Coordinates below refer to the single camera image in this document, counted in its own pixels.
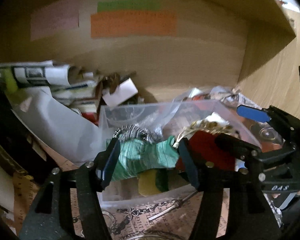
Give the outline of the right hand holding gripper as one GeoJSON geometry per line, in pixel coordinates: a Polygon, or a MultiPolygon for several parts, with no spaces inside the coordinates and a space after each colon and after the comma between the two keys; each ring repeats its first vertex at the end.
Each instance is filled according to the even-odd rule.
{"type": "Polygon", "coordinates": [[[272,199],[276,199],[277,197],[279,197],[281,194],[280,193],[271,193],[270,196],[272,199]]]}

